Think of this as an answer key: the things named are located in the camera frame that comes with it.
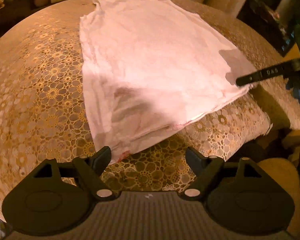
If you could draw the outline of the gold lace tablecloth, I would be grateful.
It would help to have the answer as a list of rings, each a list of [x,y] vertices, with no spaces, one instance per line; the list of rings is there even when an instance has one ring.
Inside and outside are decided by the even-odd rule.
[[[79,20],[95,0],[67,0],[25,18],[0,38],[0,218],[6,195],[45,159],[68,162],[95,151],[85,116]],[[187,146],[229,159],[270,131],[300,129],[300,105],[281,77],[206,115],[176,135],[110,165],[114,191],[181,191],[194,174]]]

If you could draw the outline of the white t-shirt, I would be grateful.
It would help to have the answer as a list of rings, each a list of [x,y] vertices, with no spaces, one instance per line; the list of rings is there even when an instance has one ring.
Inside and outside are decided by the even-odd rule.
[[[96,0],[82,16],[85,112],[111,162],[141,152],[247,94],[254,66],[171,0]]]

